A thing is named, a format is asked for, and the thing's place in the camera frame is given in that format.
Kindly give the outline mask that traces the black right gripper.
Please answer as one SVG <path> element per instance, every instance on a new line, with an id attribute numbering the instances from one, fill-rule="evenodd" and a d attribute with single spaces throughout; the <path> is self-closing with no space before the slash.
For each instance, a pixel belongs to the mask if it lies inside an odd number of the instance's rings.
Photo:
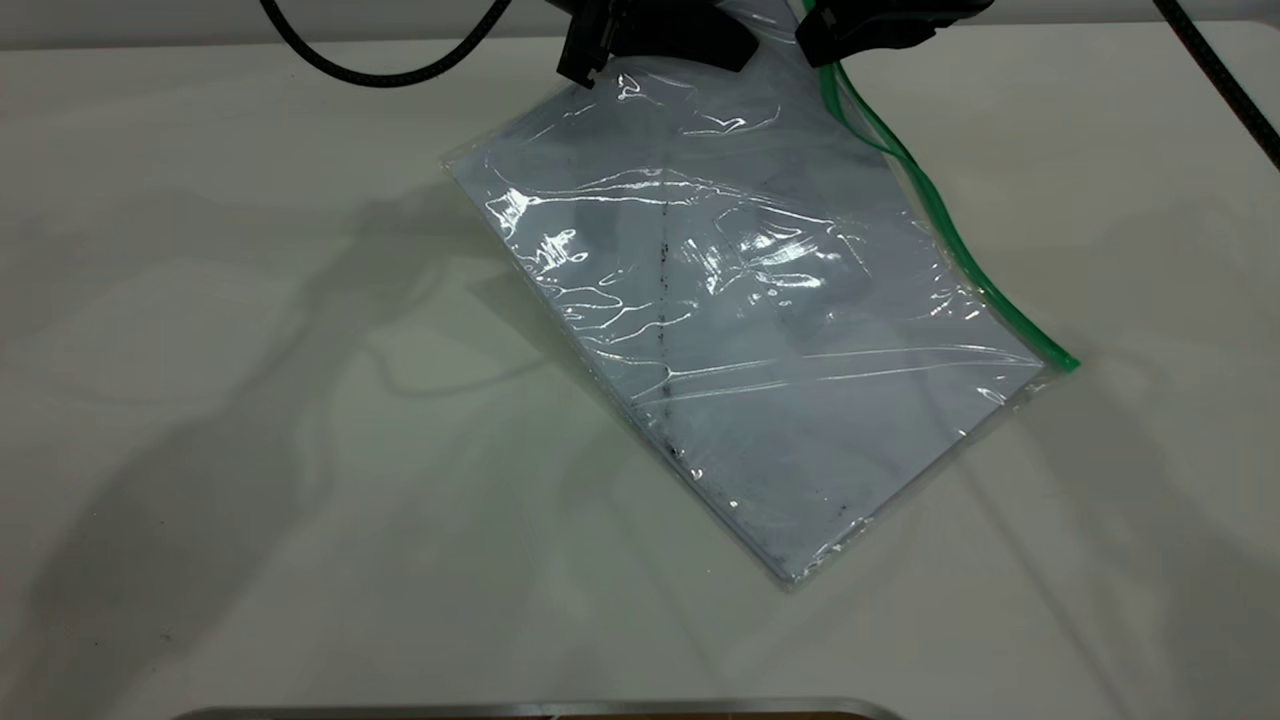
<path id="1" fill-rule="evenodd" d="M 812 67 L 859 53 L 918 46 L 995 1 L 813 1 L 795 38 Z"/>

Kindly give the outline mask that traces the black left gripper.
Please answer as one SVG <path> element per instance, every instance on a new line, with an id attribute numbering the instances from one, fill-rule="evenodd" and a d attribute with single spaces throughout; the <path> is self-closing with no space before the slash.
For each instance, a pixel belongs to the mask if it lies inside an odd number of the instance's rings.
<path id="1" fill-rule="evenodd" d="M 756 36 L 716 1 L 549 1 L 570 17 L 557 72 L 582 88 L 614 56 L 662 56 L 740 72 Z"/>

